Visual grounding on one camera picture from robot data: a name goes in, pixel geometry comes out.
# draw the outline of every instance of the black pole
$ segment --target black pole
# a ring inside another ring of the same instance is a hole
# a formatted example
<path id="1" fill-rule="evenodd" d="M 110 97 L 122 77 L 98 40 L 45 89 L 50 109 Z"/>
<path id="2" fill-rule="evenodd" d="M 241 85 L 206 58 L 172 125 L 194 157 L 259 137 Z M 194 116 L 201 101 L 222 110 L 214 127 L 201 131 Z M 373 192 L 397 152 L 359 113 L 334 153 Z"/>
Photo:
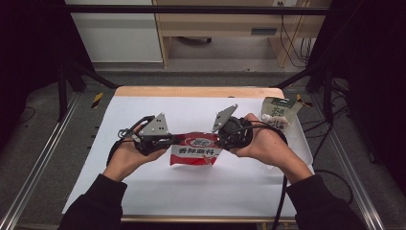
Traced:
<path id="1" fill-rule="evenodd" d="M 273 14 L 273 15 L 331 15 L 343 9 L 295 7 L 242 6 L 145 6 L 145 5 L 66 5 L 43 6 L 46 11 L 86 13 L 204 13 L 204 14 Z"/>
<path id="2" fill-rule="evenodd" d="M 60 64 L 59 69 L 57 70 L 57 92 L 59 94 L 59 117 L 57 120 L 62 121 L 63 117 L 68 111 L 68 99 L 66 96 L 66 80 L 64 75 L 64 66 L 63 63 Z"/>

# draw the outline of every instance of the gray floor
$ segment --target gray floor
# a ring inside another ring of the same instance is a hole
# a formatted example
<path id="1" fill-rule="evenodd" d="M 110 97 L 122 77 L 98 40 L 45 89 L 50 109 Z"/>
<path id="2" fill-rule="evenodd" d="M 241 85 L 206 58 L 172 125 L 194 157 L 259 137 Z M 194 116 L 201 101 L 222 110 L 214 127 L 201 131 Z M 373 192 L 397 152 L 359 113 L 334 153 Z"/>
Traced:
<path id="1" fill-rule="evenodd" d="M 101 71 L 108 79 L 125 85 L 232 85 L 268 86 L 292 76 L 300 68 L 276 67 L 270 52 L 262 52 L 267 46 L 266 39 L 214 38 L 212 44 L 198 41 L 175 40 L 171 50 L 168 69 L 148 68 L 142 71 Z M 37 184 L 33 195 L 18 221 L 22 224 L 45 224 L 57 226 L 62 215 L 61 209 L 66 196 L 72 190 L 80 169 L 92 146 L 94 135 L 114 91 L 100 86 L 93 80 L 85 79 L 88 88 L 81 94 L 78 107 L 69 126 L 59 141 L 54 155 Z M 295 98 L 301 93 L 304 101 L 310 98 L 301 80 L 284 90 L 287 98 Z M 104 95 L 98 108 L 91 108 L 97 93 Z M 334 109 L 345 106 L 341 98 L 335 101 Z M 13 132 L 11 141 L 0 154 L 0 216 L 3 217 L 14 198 L 23 186 L 38 155 L 56 125 L 57 93 L 56 85 L 51 84 L 30 96 L 27 108 L 21 116 L 21 123 Z M 320 120 L 316 108 L 303 107 L 298 114 L 301 123 Z M 304 129 L 313 124 L 303 125 Z M 335 120 L 334 130 L 340 138 L 351 163 L 361 178 L 374 207 L 386 229 L 406 229 L 406 201 L 392 181 L 384 166 L 372 164 L 360 134 L 347 114 Z M 314 137 L 326 132 L 321 126 L 306 133 L 308 144 L 314 152 L 322 137 Z M 327 138 L 315 160 L 315 169 L 327 169 L 343 175 L 330 140 Z M 349 198 L 344 184 L 328 174 L 323 174 L 329 188 L 343 199 Z M 356 201 L 351 208 L 362 218 Z"/>

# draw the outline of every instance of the wooden table edge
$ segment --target wooden table edge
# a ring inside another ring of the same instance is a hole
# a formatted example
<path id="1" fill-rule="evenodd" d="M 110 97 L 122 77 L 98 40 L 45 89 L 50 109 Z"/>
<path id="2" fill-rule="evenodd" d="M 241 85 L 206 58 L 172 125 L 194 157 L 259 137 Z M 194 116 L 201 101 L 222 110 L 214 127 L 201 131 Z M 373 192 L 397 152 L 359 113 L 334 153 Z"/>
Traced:
<path id="1" fill-rule="evenodd" d="M 115 97 L 284 98 L 280 88 L 205 86 L 121 86 Z"/>

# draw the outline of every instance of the person's right hand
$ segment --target person's right hand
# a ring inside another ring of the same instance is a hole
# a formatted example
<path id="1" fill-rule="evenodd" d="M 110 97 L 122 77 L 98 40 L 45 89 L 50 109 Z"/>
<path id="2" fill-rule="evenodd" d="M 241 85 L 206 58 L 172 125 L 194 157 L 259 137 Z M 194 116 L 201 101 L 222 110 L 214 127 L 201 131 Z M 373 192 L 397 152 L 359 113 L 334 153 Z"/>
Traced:
<path id="1" fill-rule="evenodd" d="M 245 120 L 253 126 L 260 125 L 256 123 L 258 118 L 252 113 L 247 114 Z M 290 183 L 312 175 L 305 162 L 290 149 L 279 134 L 267 128 L 254 128 L 250 145 L 242 149 L 230 149 L 230 152 L 238 157 L 251 157 L 266 165 L 280 168 Z"/>

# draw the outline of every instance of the white cabinet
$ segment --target white cabinet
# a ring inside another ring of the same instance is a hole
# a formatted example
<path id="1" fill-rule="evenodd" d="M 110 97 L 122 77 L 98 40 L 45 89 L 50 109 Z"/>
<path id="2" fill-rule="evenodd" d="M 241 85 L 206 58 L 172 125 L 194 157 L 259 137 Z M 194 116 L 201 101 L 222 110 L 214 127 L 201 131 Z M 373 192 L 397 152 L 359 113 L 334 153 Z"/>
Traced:
<path id="1" fill-rule="evenodd" d="M 66 0 L 66 4 L 151 5 L 150 0 Z M 72 13 L 92 62 L 162 62 L 153 14 Z"/>

